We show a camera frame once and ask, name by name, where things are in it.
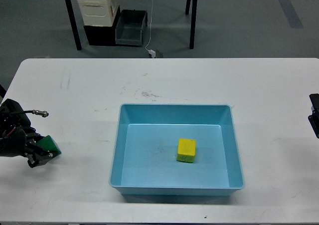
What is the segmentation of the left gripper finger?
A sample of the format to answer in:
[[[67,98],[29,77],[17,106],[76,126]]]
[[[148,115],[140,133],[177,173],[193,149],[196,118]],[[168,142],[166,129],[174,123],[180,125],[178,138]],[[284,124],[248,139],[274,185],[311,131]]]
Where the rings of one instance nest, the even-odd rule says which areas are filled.
[[[48,151],[37,146],[36,143],[33,144],[29,142],[25,145],[24,149],[24,155],[28,158],[27,163],[31,168],[45,165],[53,158],[55,158]]]

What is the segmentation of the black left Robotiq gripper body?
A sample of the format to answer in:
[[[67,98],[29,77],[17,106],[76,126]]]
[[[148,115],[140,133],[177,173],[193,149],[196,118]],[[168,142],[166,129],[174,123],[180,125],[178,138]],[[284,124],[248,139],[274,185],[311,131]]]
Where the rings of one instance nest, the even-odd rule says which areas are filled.
[[[1,157],[43,156],[44,150],[36,145],[43,136],[34,128],[13,127],[0,137]]]

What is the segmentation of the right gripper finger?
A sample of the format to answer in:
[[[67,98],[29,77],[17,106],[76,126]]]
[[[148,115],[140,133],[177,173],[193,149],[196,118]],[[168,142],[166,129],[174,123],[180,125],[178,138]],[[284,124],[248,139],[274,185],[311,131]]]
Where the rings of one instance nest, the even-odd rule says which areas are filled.
[[[310,101],[312,103],[312,115],[308,116],[308,120],[311,127],[316,135],[319,137],[319,94],[310,94]]]

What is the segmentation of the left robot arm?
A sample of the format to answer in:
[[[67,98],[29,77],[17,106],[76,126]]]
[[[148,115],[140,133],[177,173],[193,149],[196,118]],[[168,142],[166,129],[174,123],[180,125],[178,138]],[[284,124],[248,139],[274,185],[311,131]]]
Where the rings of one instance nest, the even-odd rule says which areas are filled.
[[[0,106],[0,156],[27,158],[31,168],[43,166],[61,154],[51,136],[42,136],[31,126],[27,114],[48,117],[47,111],[23,110],[20,104],[6,99]]]

